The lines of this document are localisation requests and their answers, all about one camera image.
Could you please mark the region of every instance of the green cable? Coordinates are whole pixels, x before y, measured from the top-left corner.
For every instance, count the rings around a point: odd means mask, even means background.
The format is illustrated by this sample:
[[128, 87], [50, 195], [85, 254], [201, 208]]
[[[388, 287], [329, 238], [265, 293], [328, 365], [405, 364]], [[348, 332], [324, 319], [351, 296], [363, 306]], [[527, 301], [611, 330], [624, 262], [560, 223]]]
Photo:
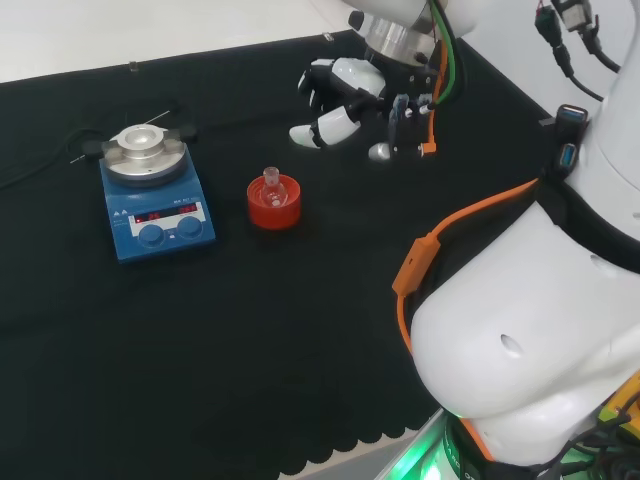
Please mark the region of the green cable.
[[436, 105], [440, 105], [443, 101], [447, 99], [447, 97], [451, 93], [451, 90], [453, 89], [453, 86], [456, 83], [456, 59], [453, 56], [453, 46], [451, 43], [451, 37], [449, 37], [449, 32], [447, 32], [447, 29], [444, 26], [444, 22], [442, 21], [442, 17], [440, 16], [440, 12], [438, 11], [438, 8], [433, 9], [433, 16], [436, 19], [436, 23], [438, 24], [440, 33], [442, 34], [445, 45], [447, 46], [447, 56], [449, 57], [449, 65], [450, 65], [449, 82], [447, 83], [447, 88], [445, 88], [444, 92], [442, 92], [442, 95], [440, 95], [440, 97], [438, 97], [438, 100], [436, 100]]

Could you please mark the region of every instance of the black tablecloth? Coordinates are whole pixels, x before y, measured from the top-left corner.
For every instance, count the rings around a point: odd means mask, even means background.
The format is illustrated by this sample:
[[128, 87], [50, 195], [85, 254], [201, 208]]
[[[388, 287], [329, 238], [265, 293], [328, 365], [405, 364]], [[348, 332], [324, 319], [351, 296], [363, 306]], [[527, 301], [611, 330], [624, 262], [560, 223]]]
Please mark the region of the black tablecloth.
[[[97, 166], [69, 165], [73, 145], [0, 191], [1, 478], [273, 479], [436, 410], [391, 283], [417, 236], [538, 172], [543, 113], [465, 48], [468, 91], [437, 115], [437, 156], [370, 162], [385, 134], [375, 122], [331, 151], [300, 150], [288, 140], [312, 118], [300, 74], [363, 53], [352, 34], [335, 38], [0, 86], [1, 180], [73, 128], [113, 134], [187, 104], [218, 233], [119, 265]], [[301, 224], [283, 234], [247, 221], [246, 187], [269, 165], [302, 186]]]

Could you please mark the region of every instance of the red led display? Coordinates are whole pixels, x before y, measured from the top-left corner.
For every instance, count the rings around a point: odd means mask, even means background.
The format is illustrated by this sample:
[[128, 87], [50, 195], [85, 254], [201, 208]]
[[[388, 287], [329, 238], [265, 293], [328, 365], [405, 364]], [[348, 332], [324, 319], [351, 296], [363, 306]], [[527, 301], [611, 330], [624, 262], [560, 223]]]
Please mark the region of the red led display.
[[140, 215], [134, 215], [133, 218], [136, 223], [150, 222], [151, 220], [159, 220], [161, 218], [173, 217], [174, 215], [183, 215], [185, 213], [197, 212], [198, 206], [195, 203], [188, 205], [181, 205], [180, 207], [165, 208], [164, 210], [157, 210], [155, 212], [142, 213]]

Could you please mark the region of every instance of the small glass bottle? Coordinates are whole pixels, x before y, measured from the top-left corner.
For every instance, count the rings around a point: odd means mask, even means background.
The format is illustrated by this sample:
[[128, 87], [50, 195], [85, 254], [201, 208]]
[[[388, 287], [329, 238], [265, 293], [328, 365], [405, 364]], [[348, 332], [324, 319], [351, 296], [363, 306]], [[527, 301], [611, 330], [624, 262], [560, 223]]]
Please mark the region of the small glass bottle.
[[282, 207], [288, 198], [287, 189], [280, 183], [280, 172], [276, 167], [264, 169], [264, 186], [260, 197], [267, 207]]

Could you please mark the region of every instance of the robotic hand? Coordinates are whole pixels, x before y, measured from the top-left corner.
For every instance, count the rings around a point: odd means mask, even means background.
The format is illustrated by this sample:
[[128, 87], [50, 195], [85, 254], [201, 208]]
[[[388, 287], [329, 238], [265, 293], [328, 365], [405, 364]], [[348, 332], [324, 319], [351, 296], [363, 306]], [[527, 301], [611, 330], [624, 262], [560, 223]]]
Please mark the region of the robotic hand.
[[367, 110], [379, 108], [385, 80], [380, 70], [366, 60], [339, 58], [316, 60], [302, 74], [298, 91], [309, 95], [309, 106], [324, 112], [339, 103], [346, 103], [322, 115], [311, 125], [293, 127], [289, 135], [298, 145], [322, 148], [335, 145], [360, 128], [360, 119]]
[[426, 33], [420, 33], [360, 11], [351, 14], [349, 23], [365, 39], [369, 60], [314, 61], [303, 73], [298, 90], [309, 96], [314, 111], [324, 115], [311, 125], [293, 127], [289, 136], [309, 148], [335, 145], [353, 135], [371, 111], [389, 120], [389, 144], [378, 144], [370, 151], [386, 152], [377, 159], [388, 158], [398, 146], [415, 149], [427, 142], [429, 111], [420, 107], [431, 103], [438, 74], [427, 56], [437, 38], [433, 24], [423, 21]]

